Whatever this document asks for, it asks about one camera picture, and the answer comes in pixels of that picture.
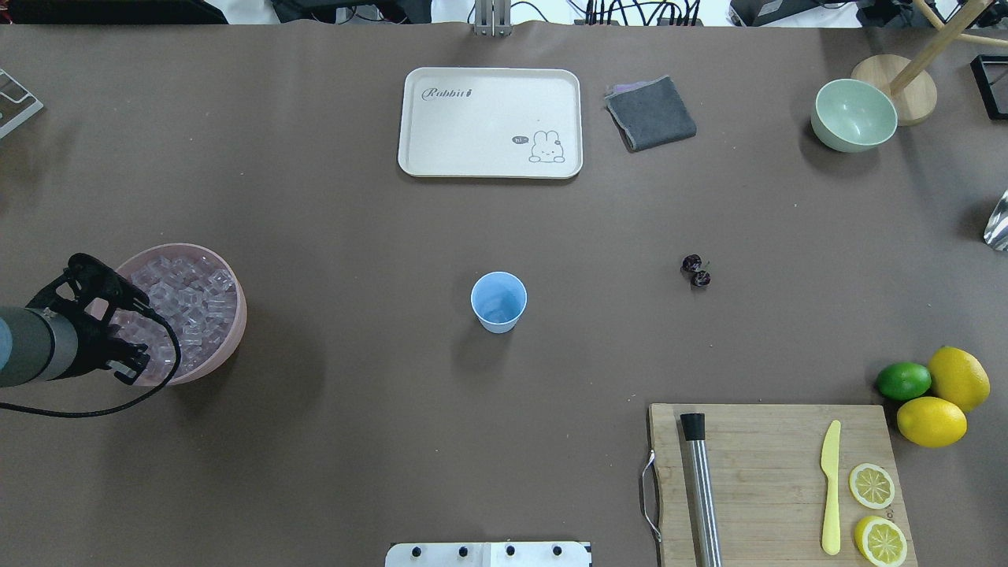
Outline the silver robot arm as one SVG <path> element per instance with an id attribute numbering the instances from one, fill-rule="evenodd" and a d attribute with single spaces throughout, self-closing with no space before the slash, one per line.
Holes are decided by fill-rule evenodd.
<path id="1" fill-rule="evenodd" d="M 147 345 L 128 343 L 114 326 L 84 311 L 3 306 L 1 309 L 1 385 L 44 383 L 114 371 L 133 384 L 147 369 Z"/>

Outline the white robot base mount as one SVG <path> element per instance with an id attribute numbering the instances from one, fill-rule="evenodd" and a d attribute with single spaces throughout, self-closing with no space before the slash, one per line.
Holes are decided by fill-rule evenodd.
<path id="1" fill-rule="evenodd" d="M 591 544 L 577 541 L 400 543 L 385 566 L 591 566 Z"/>

